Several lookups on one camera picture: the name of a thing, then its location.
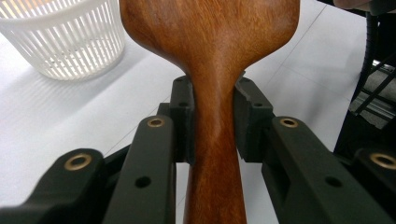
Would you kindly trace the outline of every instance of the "basket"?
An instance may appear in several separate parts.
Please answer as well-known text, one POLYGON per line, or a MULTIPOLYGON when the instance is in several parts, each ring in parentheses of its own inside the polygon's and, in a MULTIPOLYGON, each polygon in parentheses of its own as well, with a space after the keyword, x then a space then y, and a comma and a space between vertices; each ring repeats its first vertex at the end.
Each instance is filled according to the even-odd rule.
POLYGON ((125 45, 118 0, 3 0, 0 32, 41 74, 60 80, 104 73, 125 45))

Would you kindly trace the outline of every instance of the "white plastic basket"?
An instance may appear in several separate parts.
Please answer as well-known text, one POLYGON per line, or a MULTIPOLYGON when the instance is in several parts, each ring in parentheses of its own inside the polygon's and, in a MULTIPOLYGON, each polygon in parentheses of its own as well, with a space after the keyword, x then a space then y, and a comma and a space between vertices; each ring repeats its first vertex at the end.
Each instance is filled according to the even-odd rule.
POLYGON ((125 40, 118 0, 1 0, 0 32, 47 77, 104 73, 125 40))

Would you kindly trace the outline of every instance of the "wooden spoon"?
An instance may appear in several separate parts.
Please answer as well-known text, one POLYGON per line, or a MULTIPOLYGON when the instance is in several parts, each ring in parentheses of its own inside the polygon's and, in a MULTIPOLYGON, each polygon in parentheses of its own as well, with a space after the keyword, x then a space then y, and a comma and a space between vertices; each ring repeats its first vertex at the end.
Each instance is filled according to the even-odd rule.
POLYGON ((233 86, 252 63, 286 44, 298 0, 120 0, 125 30, 179 66, 195 99, 195 159, 185 223, 246 223, 233 132, 233 86))

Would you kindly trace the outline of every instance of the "brass ring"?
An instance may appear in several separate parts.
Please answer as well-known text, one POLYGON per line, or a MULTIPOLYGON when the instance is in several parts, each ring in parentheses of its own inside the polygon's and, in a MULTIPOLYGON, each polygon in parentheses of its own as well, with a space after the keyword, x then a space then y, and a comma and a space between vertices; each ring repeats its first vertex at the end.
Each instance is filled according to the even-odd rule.
POLYGON ((165 120, 160 118, 154 118, 148 121, 148 126, 151 128, 158 128, 165 124, 165 120))
POLYGON ((280 123, 288 128, 297 128, 298 122, 294 119, 281 119, 280 123))
POLYGON ((89 154, 79 153, 76 156, 67 160, 64 164, 64 169, 68 171, 76 171, 86 167, 92 161, 92 157, 89 154))
POLYGON ((396 159, 390 155, 383 153, 372 153, 370 155, 370 160, 383 168, 396 170, 396 159))

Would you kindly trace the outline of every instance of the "basket rim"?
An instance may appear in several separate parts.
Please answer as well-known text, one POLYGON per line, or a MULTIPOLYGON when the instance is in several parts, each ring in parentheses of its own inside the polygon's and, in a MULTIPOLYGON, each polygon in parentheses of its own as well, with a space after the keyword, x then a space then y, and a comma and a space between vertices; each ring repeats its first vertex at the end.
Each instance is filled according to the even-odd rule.
POLYGON ((115 0, 81 0, 75 3, 72 6, 62 8, 58 11, 51 12, 45 15, 39 15, 30 18, 1 18, 0 17, 0 25, 32 25, 32 24, 40 24, 40 22, 48 22, 61 19, 65 21, 64 18, 74 19, 76 16, 84 12, 88 12, 91 8, 95 6, 100 6, 102 3, 106 1, 115 1, 115 0))

